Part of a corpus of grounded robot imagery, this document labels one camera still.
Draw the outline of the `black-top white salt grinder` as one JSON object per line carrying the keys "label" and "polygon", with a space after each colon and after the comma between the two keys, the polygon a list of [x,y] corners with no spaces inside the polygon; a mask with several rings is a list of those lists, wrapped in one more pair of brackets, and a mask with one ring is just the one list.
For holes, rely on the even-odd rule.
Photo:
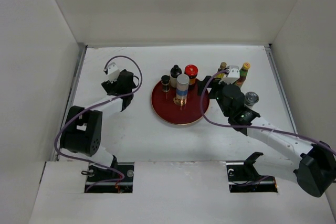
{"label": "black-top white salt grinder", "polygon": [[170,85],[172,88],[176,88],[177,77],[182,74],[182,69],[178,65],[174,65],[170,70]]}

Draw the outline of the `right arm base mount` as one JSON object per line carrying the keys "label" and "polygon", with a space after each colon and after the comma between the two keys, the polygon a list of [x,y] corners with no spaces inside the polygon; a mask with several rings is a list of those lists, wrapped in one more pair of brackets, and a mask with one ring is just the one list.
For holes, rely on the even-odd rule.
{"label": "right arm base mount", "polygon": [[231,193],[277,193],[274,177],[259,175],[254,164],[263,156],[261,152],[252,153],[243,161],[226,162],[228,187]]}

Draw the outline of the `silver-lid blue-label jar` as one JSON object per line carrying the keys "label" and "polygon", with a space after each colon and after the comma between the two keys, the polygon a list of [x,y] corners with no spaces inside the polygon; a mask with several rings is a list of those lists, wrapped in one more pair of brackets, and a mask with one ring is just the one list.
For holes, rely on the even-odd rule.
{"label": "silver-lid blue-label jar", "polygon": [[186,104],[189,82],[190,82],[189,76],[186,74],[180,74],[176,78],[175,102],[180,106]]}

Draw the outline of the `green-label red sauce bottle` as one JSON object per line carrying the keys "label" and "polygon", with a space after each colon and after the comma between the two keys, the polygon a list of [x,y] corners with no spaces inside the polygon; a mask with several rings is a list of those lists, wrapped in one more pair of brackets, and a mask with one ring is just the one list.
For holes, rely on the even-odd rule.
{"label": "green-label red sauce bottle", "polygon": [[239,79],[235,82],[236,86],[238,86],[240,88],[242,87],[242,85],[244,84],[244,82],[247,78],[249,68],[250,68],[250,63],[244,62],[240,71],[239,71]]}

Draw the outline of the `red-lid chili sauce jar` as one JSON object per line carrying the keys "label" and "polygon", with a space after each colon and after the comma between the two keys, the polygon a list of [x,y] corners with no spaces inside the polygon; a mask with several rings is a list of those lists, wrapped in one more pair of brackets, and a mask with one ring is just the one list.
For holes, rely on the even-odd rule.
{"label": "red-lid chili sauce jar", "polygon": [[184,69],[184,73],[189,77],[189,88],[193,89],[196,85],[198,67],[196,65],[187,65]]}

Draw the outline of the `black-cap pepper shaker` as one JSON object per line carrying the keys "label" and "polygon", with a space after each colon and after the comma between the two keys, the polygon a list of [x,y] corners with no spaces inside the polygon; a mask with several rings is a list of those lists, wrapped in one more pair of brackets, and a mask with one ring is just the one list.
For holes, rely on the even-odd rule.
{"label": "black-cap pepper shaker", "polygon": [[170,90],[170,76],[163,75],[161,77],[162,91],[167,93]]}

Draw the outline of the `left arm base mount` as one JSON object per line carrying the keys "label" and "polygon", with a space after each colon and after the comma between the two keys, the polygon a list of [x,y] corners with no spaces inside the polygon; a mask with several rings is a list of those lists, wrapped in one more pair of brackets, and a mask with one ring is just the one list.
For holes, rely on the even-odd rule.
{"label": "left arm base mount", "polygon": [[118,163],[116,169],[124,175],[121,176],[110,170],[90,165],[87,170],[82,170],[81,175],[86,177],[85,193],[92,194],[122,194],[133,192],[135,163]]}

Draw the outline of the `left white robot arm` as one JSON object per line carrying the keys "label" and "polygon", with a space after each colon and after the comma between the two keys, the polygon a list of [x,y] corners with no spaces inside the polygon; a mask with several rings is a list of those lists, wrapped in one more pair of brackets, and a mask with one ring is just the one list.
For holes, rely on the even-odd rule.
{"label": "left white robot arm", "polygon": [[106,181],[113,181],[118,175],[117,158],[110,154],[101,145],[102,122],[114,114],[124,111],[131,103],[137,86],[132,72],[127,70],[117,71],[113,80],[102,83],[107,96],[102,99],[102,106],[85,111],[72,121],[63,131],[59,146],[76,157],[90,159],[100,168],[100,175]]}

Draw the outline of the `grey-top white salt grinder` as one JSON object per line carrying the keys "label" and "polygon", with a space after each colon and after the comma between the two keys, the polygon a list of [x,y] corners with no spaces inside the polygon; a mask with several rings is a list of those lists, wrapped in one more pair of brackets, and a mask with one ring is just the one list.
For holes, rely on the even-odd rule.
{"label": "grey-top white salt grinder", "polygon": [[253,107],[259,102],[259,96],[257,93],[249,91],[245,94],[245,105],[247,107]]}

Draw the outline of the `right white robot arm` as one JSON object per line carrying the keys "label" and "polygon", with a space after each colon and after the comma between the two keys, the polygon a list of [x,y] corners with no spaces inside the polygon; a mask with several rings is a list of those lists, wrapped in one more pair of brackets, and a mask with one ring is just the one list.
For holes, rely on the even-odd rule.
{"label": "right white robot arm", "polygon": [[289,164],[267,162],[261,166],[257,159],[262,153],[253,153],[245,160],[244,175],[251,180],[261,174],[281,177],[297,183],[307,194],[321,197],[335,181],[335,150],[327,143],[296,133],[286,132],[270,124],[259,113],[245,106],[245,95],[234,84],[226,84],[215,76],[206,76],[197,82],[197,94],[216,100],[228,123],[241,134],[254,138],[289,159]]}

